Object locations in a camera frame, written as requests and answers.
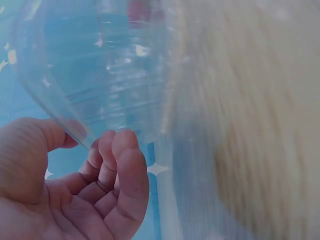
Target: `finger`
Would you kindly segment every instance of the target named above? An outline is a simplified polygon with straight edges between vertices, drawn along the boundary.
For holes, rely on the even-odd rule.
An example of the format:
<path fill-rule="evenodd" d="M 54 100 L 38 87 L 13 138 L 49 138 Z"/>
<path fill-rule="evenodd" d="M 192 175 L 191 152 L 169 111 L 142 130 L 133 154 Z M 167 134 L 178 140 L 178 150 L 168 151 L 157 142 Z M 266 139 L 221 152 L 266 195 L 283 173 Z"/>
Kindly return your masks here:
<path fill-rule="evenodd" d="M 58 148 L 74 148 L 78 145 L 78 143 L 69 136 L 55 120 L 51 118 L 43 120 L 30 119 L 30 121 L 41 130 L 48 152 Z"/>
<path fill-rule="evenodd" d="M 76 146 L 54 120 L 21 118 L 0 129 L 0 192 L 34 204 L 44 189 L 47 152 Z"/>
<path fill-rule="evenodd" d="M 94 208 L 105 218 L 111 210 L 117 205 L 119 193 L 115 190 L 109 191 L 105 196 L 103 196 L 99 201 L 94 204 Z"/>
<path fill-rule="evenodd" d="M 107 191 L 104 189 L 104 187 L 101 184 L 99 184 L 99 182 L 94 181 L 90 183 L 88 186 L 86 186 L 84 189 L 82 189 L 77 196 L 87 201 L 88 203 L 94 205 L 106 194 Z"/>
<path fill-rule="evenodd" d="M 73 195 L 77 195 L 81 190 L 98 179 L 103 161 L 98 145 L 99 139 L 95 140 L 91 145 L 88 158 L 83 163 L 79 172 L 73 172 L 60 178 Z"/>
<path fill-rule="evenodd" d="M 88 158 L 79 170 L 88 184 L 96 181 L 99 176 L 103 159 L 99 153 L 99 139 L 91 145 Z"/>
<path fill-rule="evenodd" d="M 117 161 L 121 189 L 116 206 L 104 221 L 116 239 L 130 239 L 141 225 L 147 210 L 147 166 L 132 131 L 123 131 L 115 135 L 112 152 Z"/>
<path fill-rule="evenodd" d="M 103 162 L 101 165 L 98 181 L 109 192 L 114 189 L 117 176 L 117 162 L 112 153 L 112 143 L 116 135 L 115 131 L 105 132 L 99 140 L 99 153 Z"/>
<path fill-rule="evenodd" d="M 106 131 L 92 145 L 92 154 L 90 154 L 88 161 L 86 161 L 83 165 L 84 167 L 80 170 L 90 184 L 78 193 L 78 197 L 92 205 L 114 188 L 117 164 L 112 154 L 112 141 L 115 134 L 114 131 Z"/>

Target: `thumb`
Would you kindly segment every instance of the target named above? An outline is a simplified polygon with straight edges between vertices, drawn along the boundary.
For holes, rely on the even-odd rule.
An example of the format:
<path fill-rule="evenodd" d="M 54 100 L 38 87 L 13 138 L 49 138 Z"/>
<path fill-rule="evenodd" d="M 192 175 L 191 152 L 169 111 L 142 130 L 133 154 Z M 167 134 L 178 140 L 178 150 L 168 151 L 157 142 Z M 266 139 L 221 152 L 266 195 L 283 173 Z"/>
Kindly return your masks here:
<path fill-rule="evenodd" d="M 76 145 L 52 119 L 20 118 L 0 128 L 0 197 L 23 204 L 39 203 L 47 153 Z"/>

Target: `skin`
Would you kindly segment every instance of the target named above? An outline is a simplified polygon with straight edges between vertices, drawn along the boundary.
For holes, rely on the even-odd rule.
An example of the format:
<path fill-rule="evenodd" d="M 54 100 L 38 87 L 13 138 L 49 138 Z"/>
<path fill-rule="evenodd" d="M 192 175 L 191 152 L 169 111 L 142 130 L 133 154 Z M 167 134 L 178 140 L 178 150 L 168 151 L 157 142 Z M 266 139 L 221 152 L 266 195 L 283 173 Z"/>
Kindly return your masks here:
<path fill-rule="evenodd" d="M 128 240 L 149 198 L 147 166 L 134 132 L 106 131 L 79 172 L 44 180 L 47 153 L 77 143 L 52 119 L 0 128 L 3 240 Z"/>

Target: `transparent plastic cup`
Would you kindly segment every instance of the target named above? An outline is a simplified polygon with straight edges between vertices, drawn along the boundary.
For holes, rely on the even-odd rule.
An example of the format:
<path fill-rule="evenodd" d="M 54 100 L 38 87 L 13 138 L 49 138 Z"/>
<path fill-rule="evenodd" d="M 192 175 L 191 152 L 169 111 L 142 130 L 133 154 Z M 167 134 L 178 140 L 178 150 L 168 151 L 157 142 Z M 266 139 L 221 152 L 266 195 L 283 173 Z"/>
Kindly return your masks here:
<path fill-rule="evenodd" d="M 107 129 L 130 128 L 152 142 L 164 26 L 158 0 L 27 0 L 12 36 L 18 77 L 86 148 Z"/>

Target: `red object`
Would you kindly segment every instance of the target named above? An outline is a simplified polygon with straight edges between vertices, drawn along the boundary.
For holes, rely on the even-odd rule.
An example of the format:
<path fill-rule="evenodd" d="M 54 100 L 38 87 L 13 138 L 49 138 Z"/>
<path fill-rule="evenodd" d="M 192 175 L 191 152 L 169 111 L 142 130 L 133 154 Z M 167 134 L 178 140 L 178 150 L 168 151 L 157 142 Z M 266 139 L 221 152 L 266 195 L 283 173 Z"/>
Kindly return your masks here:
<path fill-rule="evenodd" d="M 163 12 L 160 9 L 153 9 L 153 6 L 159 5 L 159 0 L 129 0 L 127 16 L 129 22 L 135 27 L 141 27 L 149 23 L 151 18 L 159 20 L 163 18 Z"/>

